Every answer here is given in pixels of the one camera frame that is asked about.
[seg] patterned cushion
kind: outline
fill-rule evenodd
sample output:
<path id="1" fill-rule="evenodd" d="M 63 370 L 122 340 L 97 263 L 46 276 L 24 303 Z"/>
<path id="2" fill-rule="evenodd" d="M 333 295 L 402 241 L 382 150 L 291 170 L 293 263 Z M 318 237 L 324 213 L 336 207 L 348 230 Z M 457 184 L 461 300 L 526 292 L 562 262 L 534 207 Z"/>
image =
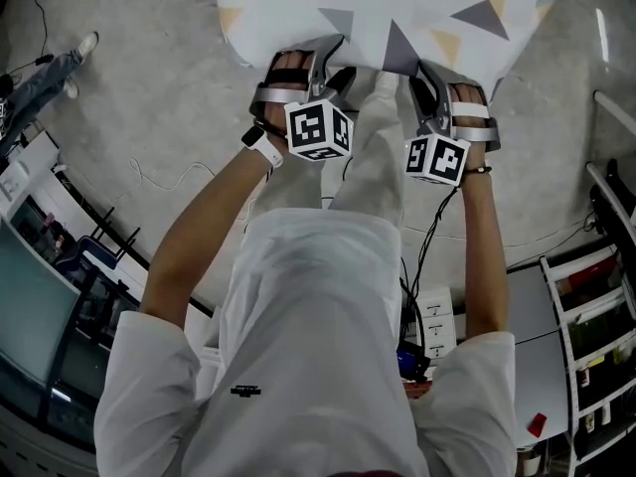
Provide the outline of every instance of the patterned cushion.
<path id="1" fill-rule="evenodd" d="M 555 0 L 218 0 L 242 64 L 268 66 L 280 48 L 321 35 L 347 41 L 335 65 L 412 75 L 420 58 L 492 93 Z"/>

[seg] white pants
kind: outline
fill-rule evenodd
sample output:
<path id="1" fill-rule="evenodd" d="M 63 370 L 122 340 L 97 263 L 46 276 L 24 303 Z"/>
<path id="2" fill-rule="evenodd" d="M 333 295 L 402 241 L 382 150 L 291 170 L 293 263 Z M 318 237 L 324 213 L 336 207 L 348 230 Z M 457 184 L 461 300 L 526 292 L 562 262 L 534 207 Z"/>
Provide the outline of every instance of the white pants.
<path id="1" fill-rule="evenodd" d="M 403 216 L 404 138 L 398 118 L 398 76 L 379 73 L 363 102 L 353 140 L 353 160 L 330 210 L 377 216 L 399 228 Z M 324 163 L 289 154 L 254 202 L 250 219 L 274 209 L 322 207 Z"/>

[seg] black wire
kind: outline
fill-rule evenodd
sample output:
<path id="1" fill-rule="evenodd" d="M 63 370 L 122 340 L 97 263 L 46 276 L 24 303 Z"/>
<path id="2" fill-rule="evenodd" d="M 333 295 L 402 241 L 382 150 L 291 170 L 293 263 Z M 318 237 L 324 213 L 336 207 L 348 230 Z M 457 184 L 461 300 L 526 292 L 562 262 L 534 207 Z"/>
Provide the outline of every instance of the black wire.
<path id="1" fill-rule="evenodd" d="M 354 159 L 353 157 L 350 157 L 350 158 L 349 158 L 349 161 L 347 161 L 347 164 L 345 164 L 345 169 L 344 169 L 344 170 L 342 170 L 342 181 L 343 181 L 343 182 L 345 181 L 345 173 L 347 173 L 347 168 L 349 168 L 349 163 L 350 163 L 351 161 L 353 161 L 353 159 Z"/>
<path id="2" fill-rule="evenodd" d="M 47 14 L 44 10 L 44 7 L 40 5 L 38 0 L 34 0 L 36 5 L 40 8 L 40 12 L 42 13 L 42 24 L 44 25 L 44 42 L 42 43 L 42 51 L 40 52 L 40 57 L 44 56 L 44 49 L 47 46 L 47 41 L 49 41 L 49 27 L 47 27 Z"/>
<path id="3" fill-rule="evenodd" d="M 517 263 L 513 263 L 512 265 L 510 265 L 510 266 L 508 267 L 508 269 L 510 269 L 510 268 L 514 268 L 514 267 L 516 267 L 517 265 L 520 265 L 520 264 L 524 263 L 525 261 L 528 261 L 529 259 L 533 259 L 533 258 L 536 258 L 536 257 L 538 257 L 538 256 L 542 256 L 542 255 L 544 255 L 544 254 L 548 254 L 551 250 L 555 250 L 557 247 L 561 247 L 564 243 L 566 243 L 566 242 L 567 242 L 567 241 L 569 241 L 570 239 L 573 239 L 573 237 L 574 237 L 576 234 L 578 234 L 579 232 L 581 232 L 582 230 L 583 230 L 583 227 L 580 227 L 578 230 L 576 230 L 576 232 L 574 232 L 572 235 L 570 235 L 568 238 L 566 238 L 563 242 L 558 243 L 558 244 L 557 244 L 557 245 L 555 245 L 554 247 L 551 247 L 551 248 L 550 248 L 550 249 L 548 249 L 548 250 L 544 250 L 544 251 L 540 252 L 539 254 L 535 254 L 534 256 L 529 256 L 529 257 L 527 257 L 526 259 L 522 259 L 521 261 L 517 261 Z"/>
<path id="4" fill-rule="evenodd" d="M 421 248 L 419 250 L 419 257 L 417 258 L 417 274 L 415 276 L 415 279 L 413 280 L 413 284 L 410 290 L 411 297 L 414 299 L 416 299 L 417 295 L 419 295 L 419 278 L 421 276 L 421 270 L 424 265 L 424 260 L 426 259 L 426 254 L 428 253 L 428 248 L 430 247 L 430 244 L 435 235 L 435 231 L 437 230 L 437 225 L 441 221 L 441 216 L 444 210 L 450 203 L 450 200 L 452 199 L 452 197 L 455 196 L 455 193 L 457 193 L 457 191 L 458 191 L 458 188 L 456 187 L 453 188 L 450 194 L 446 198 L 444 198 L 444 200 L 439 205 L 439 208 L 437 209 L 437 213 L 435 214 L 435 218 L 433 219 L 433 222 L 430 225 L 428 232 L 426 233 L 426 237 L 424 238 L 424 242 L 422 243 Z"/>
<path id="5" fill-rule="evenodd" d="M 19 71 L 20 69 L 27 68 L 28 66 L 32 66 L 35 62 L 37 62 L 37 60 L 33 60 L 32 62 L 29 62 L 28 64 L 25 64 L 23 66 L 20 66 L 19 68 L 14 69 L 11 73 L 9 73 L 9 76 L 12 75 L 15 71 Z"/>
<path id="6" fill-rule="evenodd" d="M 564 243 L 568 242 L 569 240 L 573 239 L 573 237 L 578 234 L 581 230 L 585 231 L 586 233 L 591 232 L 594 228 L 595 228 L 595 222 L 592 222 L 590 224 L 587 223 L 587 221 L 589 220 L 589 218 L 591 218 L 594 215 L 594 211 L 590 212 L 585 219 L 583 220 L 583 226 L 580 227 L 579 229 L 577 229 L 572 235 L 570 235 L 568 238 L 566 238 L 564 241 L 558 243 L 557 245 L 555 245 L 554 247 L 551 247 L 548 250 L 544 250 L 542 252 L 540 252 L 539 254 L 535 254 L 534 256 L 530 256 L 527 257 L 526 259 L 522 259 L 521 261 L 517 261 L 517 263 L 513 263 L 512 265 L 510 265 L 507 270 L 516 267 L 517 265 L 520 265 L 526 261 L 528 261 L 529 259 L 533 259 L 539 256 L 542 256 L 544 254 L 548 254 L 550 251 L 555 250 L 557 247 L 561 247 Z"/>
<path id="7" fill-rule="evenodd" d="M 417 325 L 419 327 L 420 334 L 420 343 L 421 346 L 424 347 L 424 324 L 422 321 L 421 311 L 419 310 L 419 306 L 417 305 L 417 295 L 419 294 L 419 277 L 421 276 L 421 270 L 424 266 L 424 260 L 426 259 L 426 254 L 428 253 L 428 248 L 430 247 L 430 243 L 433 240 L 435 235 L 435 230 L 437 229 L 437 225 L 441 221 L 441 216 L 450 203 L 450 200 L 455 193 L 457 193 L 458 188 L 454 188 L 451 193 L 444 198 L 444 200 L 439 204 L 437 208 L 437 212 L 435 213 L 435 218 L 433 219 L 428 232 L 426 233 L 426 237 L 424 238 L 424 242 L 419 249 L 419 255 L 417 257 L 417 274 L 415 275 L 415 279 L 413 280 L 413 284 L 411 286 L 408 285 L 408 272 L 406 270 L 406 263 L 404 262 L 404 258 L 401 259 L 401 264 L 404 269 L 404 279 L 406 280 L 406 284 L 401 279 L 399 280 L 399 285 L 401 289 L 406 293 L 406 309 L 412 309 L 415 312 L 415 318 L 417 319 Z M 406 324 L 400 325 L 400 338 L 403 340 L 405 336 L 405 332 L 407 329 Z"/>

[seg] person's leg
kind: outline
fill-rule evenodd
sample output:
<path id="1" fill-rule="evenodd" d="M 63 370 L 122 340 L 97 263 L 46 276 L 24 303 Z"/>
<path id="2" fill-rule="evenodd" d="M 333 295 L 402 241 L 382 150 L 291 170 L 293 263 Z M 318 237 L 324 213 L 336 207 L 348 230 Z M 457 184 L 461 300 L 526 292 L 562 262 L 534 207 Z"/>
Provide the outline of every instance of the person's leg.
<path id="1" fill-rule="evenodd" d="M 50 64 L 45 65 L 29 79 L 23 81 L 16 90 L 9 95 L 14 114 L 21 113 L 27 106 L 30 106 L 36 98 L 48 91 L 49 88 L 56 87 L 60 83 L 64 85 L 64 79 L 68 77 L 82 62 L 82 57 L 77 50 L 73 50 L 64 55 L 55 57 Z"/>
<path id="2" fill-rule="evenodd" d="M 380 73 L 363 102 L 354 132 L 353 159 L 331 210 L 378 216 L 399 228 L 403 215 L 404 136 L 398 118 L 398 76 Z"/>
<path id="3" fill-rule="evenodd" d="M 52 99 L 57 97 L 64 89 L 64 80 L 58 81 L 53 86 L 40 93 L 30 104 L 22 108 L 22 111 L 15 113 L 11 119 L 11 126 L 7 136 L 0 143 L 0 157 L 4 157 L 11 146 L 15 143 L 22 130 L 29 125 L 38 115 L 40 110 Z"/>
<path id="4" fill-rule="evenodd" d="M 322 208 L 320 179 L 324 163 L 288 154 L 256 198 L 249 220 L 274 209 Z"/>

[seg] white t-shirt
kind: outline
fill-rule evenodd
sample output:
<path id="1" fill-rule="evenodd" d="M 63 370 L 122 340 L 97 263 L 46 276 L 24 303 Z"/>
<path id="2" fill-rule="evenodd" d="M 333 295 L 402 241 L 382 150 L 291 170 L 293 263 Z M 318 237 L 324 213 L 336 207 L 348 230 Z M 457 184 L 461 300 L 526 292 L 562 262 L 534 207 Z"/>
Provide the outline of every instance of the white t-shirt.
<path id="1" fill-rule="evenodd" d="M 223 307 L 223 376 L 203 402 L 183 332 L 123 313 L 95 417 L 101 477 L 513 475 L 513 336 L 457 347 L 409 406 L 399 252 L 398 230 L 378 218 L 257 218 Z"/>

